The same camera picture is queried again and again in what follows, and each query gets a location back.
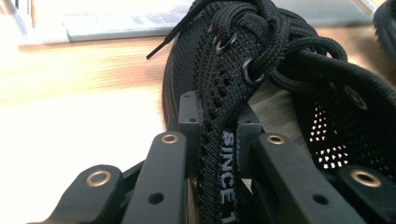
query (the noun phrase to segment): black plastic part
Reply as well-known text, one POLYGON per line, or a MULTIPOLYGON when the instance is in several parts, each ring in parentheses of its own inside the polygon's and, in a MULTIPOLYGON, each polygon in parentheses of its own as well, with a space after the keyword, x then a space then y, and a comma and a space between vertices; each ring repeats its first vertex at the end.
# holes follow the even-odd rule
POLYGON ((114 223, 124 195, 122 175, 118 168, 109 165, 93 166, 78 175, 49 218, 40 223, 114 223), (99 174, 97 179, 92 178, 90 185, 87 181, 89 176, 102 171, 110 173, 108 181, 95 186, 95 183, 101 183, 101 178, 104 178, 99 174))
POLYGON ((288 137, 264 133, 250 155, 258 206, 268 223, 365 223, 288 137), (266 188, 276 197, 268 203, 266 188))
POLYGON ((198 174, 199 146, 201 145, 201 102, 196 91, 189 91, 181 95, 178 112, 178 131, 183 133, 187 141, 187 176, 198 174))
POLYGON ((186 146, 181 133, 154 138, 121 223, 186 221, 186 146))
POLYGON ((335 186, 368 222, 396 223, 396 185, 378 171, 342 167, 335 186))
POLYGON ((250 105, 247 105, 239 113, 238 124, 239 176, 241 178, 251 178, 252 176, 248 164, 250 148, 251 146, 258 143, 259 136, 260 134, 264 133, 264 130, 262 129, 262 124, 251 109, 250 105))

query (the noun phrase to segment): metal grommet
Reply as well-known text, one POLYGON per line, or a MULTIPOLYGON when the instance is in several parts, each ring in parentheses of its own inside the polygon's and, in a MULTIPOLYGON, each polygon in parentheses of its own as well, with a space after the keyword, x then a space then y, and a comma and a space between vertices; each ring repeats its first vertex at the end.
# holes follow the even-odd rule
POLYGON ((350 175, 352 175, 354 180, 366 187, 378 188, 381 186, 381 181, 375 175, 363 170, 353 170, 350 175))
POLYGON ((167 134, 164 135, 161 140, 163 141, 163 143, 165 144, 174 144, 175 142, 178 141, 178 137, 175 134, 167 134))
POLYGON ((107 183, 110 180, 110 178, 111 178, 111 173, 109 171, 100 170, 90 174, 85 182, 89 187, 96 188, 107 183), (103 177, 100 177, 97 180, 95 180, 95 178, 98 177, 99 175, 102 175, 103 177))
POLYGON ((282 145, 285 143, 285 139, 283 139, 283 137, 275 134, 269 135, 267 137, 267 141, 275 145, 282 145))
POLYGON ((213 45, 216 45, 216 44, 218 43, 218 40, 219 40, 219 36, 216 35, 216 36, 213 38, 213 45))
POLYGON ((250 87, 257 87, 262 84, 262 81, 264 80, 264 74, 262 74, 260 77, 256 79, 252 79, 248 73, 248 67, 250 66, 251 61, 253 61, 253 58, 247 58, 245 62, 242 64, 242 79, 244 80, 245 84, 247 84, 250 87))
POLYGON ((346 95, 353 101, 353 103, 362 110, 367 110, 367 104, 361 99, 357 92, 353 91, 350 87, 344 87, 346 95))
POLYGON ((224 53, 235 42, 236 38, 238 38, 238 34, 237 33, 233 34, 231 39, 224 46, 222 46, 221 45, 221 41, 219 41, 218 45, 216 46, 216 53, 218 55, 224 53))

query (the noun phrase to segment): perforated mesh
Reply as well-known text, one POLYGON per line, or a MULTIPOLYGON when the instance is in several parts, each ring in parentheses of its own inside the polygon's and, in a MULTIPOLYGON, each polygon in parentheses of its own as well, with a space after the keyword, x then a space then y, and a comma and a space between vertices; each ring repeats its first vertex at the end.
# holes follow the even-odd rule
POLYGON ((326 88, 314 99, 311 126, 304 135, 316 166, 335 173, 347 164, 358 164, 394 180, 389 161, 381 155, 387 148, 375 137, 367 111, 356 106, 342 89, 326 88))

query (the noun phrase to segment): screw hole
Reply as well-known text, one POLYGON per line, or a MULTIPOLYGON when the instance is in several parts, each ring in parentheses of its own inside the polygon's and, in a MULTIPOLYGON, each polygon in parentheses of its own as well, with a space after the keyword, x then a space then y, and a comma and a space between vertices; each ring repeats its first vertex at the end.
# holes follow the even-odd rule
POLYGON ((178 137, 177 137, 177 135, 174 135, 174 134, 167 134, 167 135, 164 135, 161 140, 165 144, 174 144, 175 142, 178 141, 178 137))
POLYGON ((368 175, 359 174, 358 177, 367 182, 372 182, 372 183, 374 182, 374 180, 368 175))
POLYGON ((107 183, 111 178, 111 173, 109 171, 100 170, 93 172, 86 179, 86 184, 90 187, 99 187, 107 183))
POLYGON ((267 137, 268 142, 275 145, 282 145, 285 143, 285 139, 278 135, 270 135, 267 137))
POLYGON ((366 187, 378 188, 381 186, 381 181, 375 175, 363 170, 354 170, 352 171, 351 175, 355 181, 366 187))
POLYGON ((320 203, 320 204, 323 204, 323 205, 326 205, 326 204, 329 203, 329 200, 325 196, 323 196, 321 194, 314 194, 312 196, 312 199, 314 199, 314 201, 316 203, 320 203))
POLYGON ((161 203, 163 201, 163 194, 161 193, 153 193, 148 196, 148 202, 151 204, 161 203))

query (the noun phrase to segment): wooden surface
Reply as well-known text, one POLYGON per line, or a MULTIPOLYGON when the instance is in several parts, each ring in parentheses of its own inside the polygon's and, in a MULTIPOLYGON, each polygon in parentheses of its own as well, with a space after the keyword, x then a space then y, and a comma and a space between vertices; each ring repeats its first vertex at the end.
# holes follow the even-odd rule
MULTIPOLYGON (((352 63, 396 84, 372 26, 318 31, 339 41, 352 63)), ((162 40, 16 48, 0 39, 0 223, 45 219, 91 166, 124 171, 145 159, 164 130, 161 85, 171 45, 145 59, 162 40)))

